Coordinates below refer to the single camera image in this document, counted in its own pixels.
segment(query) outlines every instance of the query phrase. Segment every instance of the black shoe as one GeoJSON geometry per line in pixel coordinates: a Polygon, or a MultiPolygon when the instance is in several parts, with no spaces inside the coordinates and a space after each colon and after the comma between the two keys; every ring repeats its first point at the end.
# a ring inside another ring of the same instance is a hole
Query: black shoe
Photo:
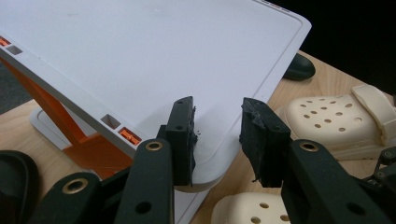
{"type": "Polygon", "coordinates": [[[26,154],[0,150],[0,224],[26,223],[38,199],[38,171],[26,154]]]}

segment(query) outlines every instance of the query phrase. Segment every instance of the dark background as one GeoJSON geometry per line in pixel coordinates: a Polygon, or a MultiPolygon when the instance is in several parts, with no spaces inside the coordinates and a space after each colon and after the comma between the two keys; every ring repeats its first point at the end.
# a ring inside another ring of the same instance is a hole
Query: dark background
{"type": "Polygon", "coordinates": [[[301,50],[396,93],[396,12],[391,1],[273,0],[312,23],[301,50]]]}

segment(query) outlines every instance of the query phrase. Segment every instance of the white surface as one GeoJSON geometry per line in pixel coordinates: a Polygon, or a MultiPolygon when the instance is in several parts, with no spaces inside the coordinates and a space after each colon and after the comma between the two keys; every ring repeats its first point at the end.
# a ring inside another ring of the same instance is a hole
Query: white surface
{"type": "Polygon", "coordinates": [[[240,148],[243,97],[266,102],[310,23],[251,0],[0,0],[0,56],[131,157],[118,134],[156,136],[174,101],[197,106],[196,189],[216,184],[240,148]],[[107,127],[111,115],[121,123],[107,127]]]}

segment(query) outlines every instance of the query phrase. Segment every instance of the clog strap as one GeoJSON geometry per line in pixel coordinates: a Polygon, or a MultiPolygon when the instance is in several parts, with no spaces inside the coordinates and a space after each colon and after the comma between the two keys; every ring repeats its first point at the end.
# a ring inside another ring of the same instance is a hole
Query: clog strap
{"type": "Polygon", "coordinates": [[[382,91],[371,85],[352,88],[352,93],[373,116],[384,146],[396,137],[396,111],[382,91]]]}

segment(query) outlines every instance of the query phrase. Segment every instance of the gray floor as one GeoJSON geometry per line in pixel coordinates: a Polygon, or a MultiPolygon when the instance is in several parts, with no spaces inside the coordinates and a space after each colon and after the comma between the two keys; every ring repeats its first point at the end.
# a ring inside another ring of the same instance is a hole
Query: gray floor
{"type": "Polygon", "coordinates": [[[0,115],[31,99],[20,82],[0,63],[0,115]]]}

